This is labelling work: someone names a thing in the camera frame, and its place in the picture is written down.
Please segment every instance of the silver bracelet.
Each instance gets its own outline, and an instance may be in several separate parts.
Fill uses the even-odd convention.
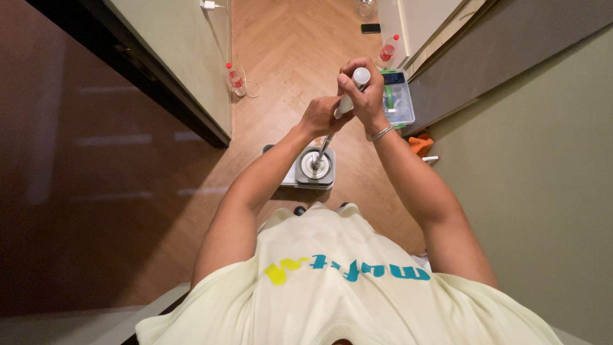
[[[366,138],[368,141],[374,141],[379,139],[380,137],[384,136],[387,132],[391,131],[394,128],[394,125],[389,125],[389,127],[387,127],[386,129],[380,131],[379,133],[373,135],[370,138]]]

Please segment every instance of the orange cloth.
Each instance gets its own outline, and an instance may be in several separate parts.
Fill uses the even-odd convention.
[[[430,138],[427,134],[422,134],[417,138],[410,137],[409,138],[409,146],[411,146],[411,150],[415,152],[420,158],[424,158],[430,148],[434,144],[434,140]]]

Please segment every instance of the door frame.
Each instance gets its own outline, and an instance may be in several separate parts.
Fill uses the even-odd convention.
[[[102,1],[27,2],[211,146],[229,146],[230,136]]]

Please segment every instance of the water bottle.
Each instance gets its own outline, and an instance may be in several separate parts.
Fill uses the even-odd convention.
[[[379,58],[377,59],[376,65],[379,70],[387,68],[387,62],[392,58],[396,48],[398,47],[398,39],[400,36],[394,35],[390,39],[388,39],[383,45],[383,49],[381,49],[381,53],[379,54]]]
[[[228,82],[232,87],[232,91],[234,91],[238,97],[245,96],[247,94],[247,89],[245,88],[245,76],[242,74],[242,72],[239,72],[237,68],[232,67],[231,63],[227,63],[226,68],[228,68]]]

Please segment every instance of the charging cable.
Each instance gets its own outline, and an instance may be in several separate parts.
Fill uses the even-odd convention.
[[[228,25],[230,25],[230,13],[228,13],[227,8],[225,8],[224,6],[216,5],[214,1],[202,1],[202,0],[200,0],[200,7],[203,10],[206,10],[206,11],[214,11],[218,7],[221,7],[223,9],[225,9],[226,10],[226,15],[228,17]],[[232,40],[234,40],[234,34],[232,33],[232,30],[230,30],[230,35],[232,35]],[[236,57],[239,60],[240,69],[243,71],[243,76],[245,76],[245,82],[256,83],[257,86],[260,87],[260,92],[257,95],[254,96],[251,93],[249,93],[249,90],[247,90],[247,84],[245,84],[245,91],[247,92],[247,97],[249,97],[249,98],[258,97],[259,95],[262,94],[262,90],[264,88],[262,88],[262,85],[260,85],[260,83],[256,82],[255,80],[247,79],[247,73],[245,73],[245,69],[243,68],[243,64],[240,63],[240,58],[238,57],[238,52],[236,52]]]

